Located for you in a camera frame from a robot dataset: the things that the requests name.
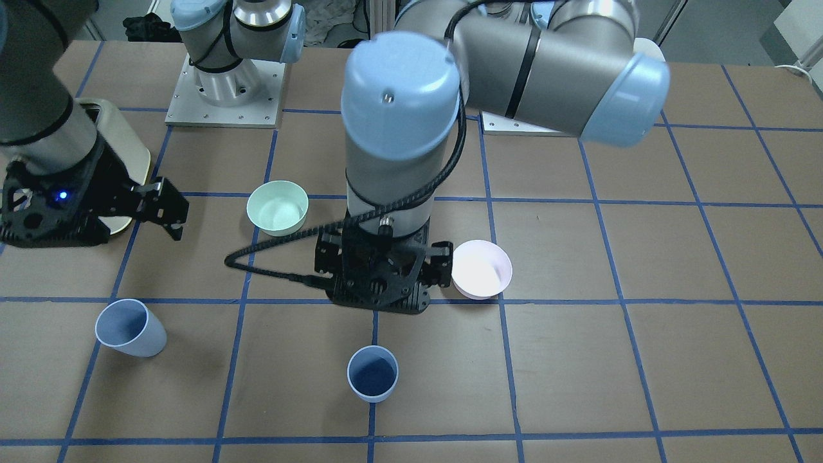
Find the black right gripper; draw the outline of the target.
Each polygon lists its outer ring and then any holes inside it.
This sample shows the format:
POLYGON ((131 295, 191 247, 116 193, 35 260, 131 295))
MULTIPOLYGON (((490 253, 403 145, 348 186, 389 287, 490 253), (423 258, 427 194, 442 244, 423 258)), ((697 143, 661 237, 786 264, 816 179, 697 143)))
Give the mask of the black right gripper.
POLYGON ((6 170, 2 242, 17 248, 77 248, 109 242, 103 217, 133 217, 183 238, 189 202, 167 177, 141 185, 103 138, 74 167, 31 173, 21 160, 6 170))

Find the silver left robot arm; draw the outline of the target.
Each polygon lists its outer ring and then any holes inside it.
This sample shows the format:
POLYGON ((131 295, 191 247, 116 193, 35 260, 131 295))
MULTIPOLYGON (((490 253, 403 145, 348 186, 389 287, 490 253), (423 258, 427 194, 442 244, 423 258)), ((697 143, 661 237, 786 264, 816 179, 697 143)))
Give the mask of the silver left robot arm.
POLYGON ((347 213, 318 234, 314 287, 344 307, 419 314, 451 283, 455 245, 430 241, 466 109, 617 147, 640 143, 670 70, 635 49, 632 1, 568 1, 545 28, 480 2, 413 1, 350 54, 341 94, 347 213))

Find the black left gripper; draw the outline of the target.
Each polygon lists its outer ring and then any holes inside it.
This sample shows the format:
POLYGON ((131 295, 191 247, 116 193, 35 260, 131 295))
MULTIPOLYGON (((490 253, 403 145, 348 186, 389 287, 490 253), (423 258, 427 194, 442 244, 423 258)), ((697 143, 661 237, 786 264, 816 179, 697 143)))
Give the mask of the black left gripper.
POLYGON ((405 237, 373 235, 360 226, 324 231, 316 241, 312 284, 342 307, 421 314, 432 287, 449 287, 455 245, 430 243, 429 224, 405 237))

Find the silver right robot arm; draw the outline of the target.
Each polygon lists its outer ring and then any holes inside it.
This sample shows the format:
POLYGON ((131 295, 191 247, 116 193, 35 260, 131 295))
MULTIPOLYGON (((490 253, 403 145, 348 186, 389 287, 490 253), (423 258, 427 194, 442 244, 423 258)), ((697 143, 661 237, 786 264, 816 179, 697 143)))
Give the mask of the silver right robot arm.
POLYGON ((54 67, 95 1, 2 2, 2 244, 9 249, 107 243, 106 217, 162 226, 175 240, 188 200, 171 181, 134 178, 150 152, 121 108, 168 109, 202 124, 274 126, 282 71, 300 59, 305 10, 291 1, 175 1, 183 44, 115 42, 91 64, 91 89, 64 85, 54 67))

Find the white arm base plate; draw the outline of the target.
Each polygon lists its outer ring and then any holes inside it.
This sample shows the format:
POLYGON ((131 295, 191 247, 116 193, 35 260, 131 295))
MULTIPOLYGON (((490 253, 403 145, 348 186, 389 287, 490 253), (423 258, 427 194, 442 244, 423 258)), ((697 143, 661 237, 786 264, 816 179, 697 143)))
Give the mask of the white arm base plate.
POLYGON ((567 134, 555 129, 544 128, 535 124, 506 118, 487 111, 481 112, 481 121, 485 134, 494 136, 541 136, 541 137, 562 137, 574 138, 574 135, 567 134))
POLYGON ((288 65, 243 60, 224 73, 206 73, 183 59, 165 123, 174 127, 276 129, 288 65))

